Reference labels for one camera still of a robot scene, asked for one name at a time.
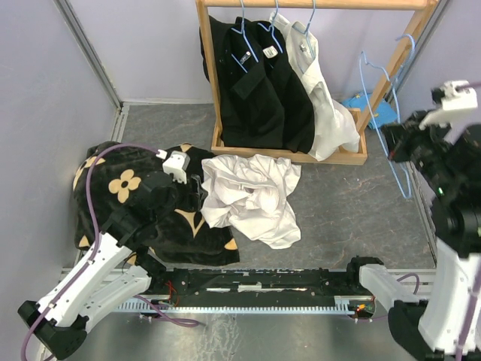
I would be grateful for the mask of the blue wire hanger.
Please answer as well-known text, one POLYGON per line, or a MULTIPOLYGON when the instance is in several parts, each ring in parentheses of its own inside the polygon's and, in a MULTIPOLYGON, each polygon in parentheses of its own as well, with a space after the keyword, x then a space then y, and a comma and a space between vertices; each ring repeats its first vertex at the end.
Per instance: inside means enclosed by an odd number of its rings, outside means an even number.
MULTIPOLYGON (((373 129, 375 130, 377 137, 380 141, 384 155, 388 157, 389 149, 388 149, 386 140, 381 134, 380 128, 381 126, 384 126, 390 123, 395 123, 395 124, 401 123, 401 112, 400 112, 398 97, 396 93, 396 85, 398 82, 398 71, 396 71, 393 76, 389 76, 387 70, 384 67, 375 65, 372 62, 370 62, 364 51, 361 52, 360 57, 358 59, 358 71, 359 71, 361 84, 362 84, 362 95, 364 96, 365 103, 366 103, 365 109, 368 110, 368 114, 369 114, 368 124, 373 126, 373 129), (379 107, 381 108, 380 116, 376 116, 377 111, 374 110, 374 106, 371 105, 370 103, 370 100, 374 99, 374 93, 368 94, 366 90, 364 75, 363 75, 363 68, 366 66, 379 70, 386 76, 389 90, 391 91, 391 94, 392 94, 392 100, 394 101, 395 107, 393 108, 383 98, 383 96, 381 96, 381 102, 379 105, 379 107)), ((387 162, 392 171, 392 175, 394 176, 398 189, 401 192, 401 195, 403 196, 404 199, 411 199, 413 194, 412 194, 412 188, 411 188, 411 182, 410 182, 410 173, 407 170, 407 166, 404 163, 401 163, 396 168, 392 161, 387 160, 387 162)))

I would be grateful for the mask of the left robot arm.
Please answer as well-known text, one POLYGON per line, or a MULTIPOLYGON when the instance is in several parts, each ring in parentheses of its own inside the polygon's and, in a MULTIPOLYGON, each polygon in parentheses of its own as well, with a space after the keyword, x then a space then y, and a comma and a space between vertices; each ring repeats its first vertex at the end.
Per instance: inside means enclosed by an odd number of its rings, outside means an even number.
POLYGON ((18 314, 57 360, 69 358, 89 332, 124 301, 166 285, 166 267, 149 253, 157 223, 177 208, 201 209, 206 192, 193 174, 182 181, 151 172, 138 194, 113 211, 75 267, 39 301, 25 301, 18 314))

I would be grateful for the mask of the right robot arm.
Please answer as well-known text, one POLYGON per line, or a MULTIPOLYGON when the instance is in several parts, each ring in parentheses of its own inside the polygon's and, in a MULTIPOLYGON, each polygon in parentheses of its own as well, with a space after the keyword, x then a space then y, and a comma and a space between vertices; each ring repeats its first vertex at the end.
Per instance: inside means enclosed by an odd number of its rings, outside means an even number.
POLYGON ((346 288, 369 290, 387 310, 392 338, 417 360, 480 358, 480 126, 455 143, 439 125, 422 125, 430 111, 382 126, 393 162, 411 162, 435 194, 437 267, 428 299, 409 293, 373 257, 348 265, 346 288))

